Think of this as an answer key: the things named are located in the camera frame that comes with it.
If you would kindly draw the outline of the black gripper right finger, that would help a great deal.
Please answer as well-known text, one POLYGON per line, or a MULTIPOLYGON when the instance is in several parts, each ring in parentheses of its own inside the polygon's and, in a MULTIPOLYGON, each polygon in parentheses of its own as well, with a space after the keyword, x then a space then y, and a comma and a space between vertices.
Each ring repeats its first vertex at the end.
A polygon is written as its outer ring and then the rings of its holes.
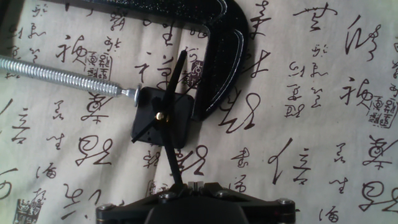
POLYGON ((295 202, 288 198, 266 201, 217 182, 196 182, 195 198, 207 223, 295 223, 295 202))

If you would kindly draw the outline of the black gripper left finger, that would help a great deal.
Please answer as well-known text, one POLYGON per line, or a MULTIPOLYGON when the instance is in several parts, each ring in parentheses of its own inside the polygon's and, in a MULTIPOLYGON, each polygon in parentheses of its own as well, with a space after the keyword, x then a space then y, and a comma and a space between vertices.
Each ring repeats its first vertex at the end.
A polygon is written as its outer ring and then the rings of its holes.
POLYGON ((96 208, 96 224, 145 223, 155 207, 191 195, 194 187, 194 182, 173 184, 168 190, 127 205, 102 204, 96 208))

